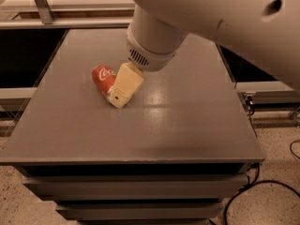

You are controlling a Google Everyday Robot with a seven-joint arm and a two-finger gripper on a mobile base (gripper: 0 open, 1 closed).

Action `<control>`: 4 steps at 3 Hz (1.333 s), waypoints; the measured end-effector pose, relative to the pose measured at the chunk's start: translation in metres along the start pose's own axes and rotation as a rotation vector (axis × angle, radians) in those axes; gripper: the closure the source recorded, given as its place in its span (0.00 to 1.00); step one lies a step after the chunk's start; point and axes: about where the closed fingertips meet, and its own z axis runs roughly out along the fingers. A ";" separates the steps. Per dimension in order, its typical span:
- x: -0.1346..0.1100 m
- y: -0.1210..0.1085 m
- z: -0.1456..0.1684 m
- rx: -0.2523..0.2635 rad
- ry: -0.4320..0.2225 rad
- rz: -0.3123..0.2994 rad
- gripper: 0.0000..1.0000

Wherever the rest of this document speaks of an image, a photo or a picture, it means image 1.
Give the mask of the white gripper with vent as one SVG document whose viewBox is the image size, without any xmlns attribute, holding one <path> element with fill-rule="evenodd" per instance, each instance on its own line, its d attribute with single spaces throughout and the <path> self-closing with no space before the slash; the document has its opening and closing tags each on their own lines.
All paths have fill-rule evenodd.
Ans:
<svg viewBox="0 0 300 225">
<path fill-rule="evenodd" d="M 127 58 L 131 63 L 124 63 L 119 68 L 108 100 L 114 107 L 122 109 L 142 86 L 145 80 L 142 70 L 149 72 L 162 70 L 174 56 L 174 52 L 159 54 L 146 50 L 137 42 L 129 28 L 127 30 Z"/>
</svg>

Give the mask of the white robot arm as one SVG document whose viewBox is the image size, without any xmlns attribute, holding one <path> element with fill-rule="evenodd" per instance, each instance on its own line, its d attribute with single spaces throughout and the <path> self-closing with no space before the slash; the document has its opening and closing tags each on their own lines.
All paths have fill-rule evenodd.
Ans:
<svg viewBox="0 0 300 225">
<path fill-rule="evenodd" d="M 300 0 L 133 0 L 128 65 L 107 99 L 117 108 L 141 87 L 144 71 L 163 69 L 194 34 L 240 55 L 300 89 Z"/>
</svg>

